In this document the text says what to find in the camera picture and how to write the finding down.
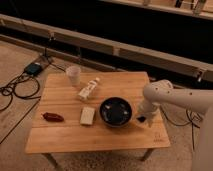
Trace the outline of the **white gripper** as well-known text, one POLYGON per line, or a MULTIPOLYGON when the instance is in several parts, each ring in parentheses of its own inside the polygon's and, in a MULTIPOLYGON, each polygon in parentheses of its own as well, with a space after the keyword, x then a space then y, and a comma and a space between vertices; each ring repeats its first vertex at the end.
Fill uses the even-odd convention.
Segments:
POLYGON ((138 116, 144 117, 149 126, 152 126, 154 117, 157 115, 159 103, 153 103, 148 100, 143 100, 138 105, 138 116))

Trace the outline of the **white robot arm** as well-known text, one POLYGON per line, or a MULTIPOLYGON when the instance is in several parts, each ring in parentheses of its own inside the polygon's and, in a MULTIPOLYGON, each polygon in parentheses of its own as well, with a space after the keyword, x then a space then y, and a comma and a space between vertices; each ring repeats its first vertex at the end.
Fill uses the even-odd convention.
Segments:
POLYGON ((169 80, 148 83, 142 90, 138 114, 149 125, 162 103, 173 104, 204 116, 191 171, 213 171, 213 90, 177 89, 169 80))

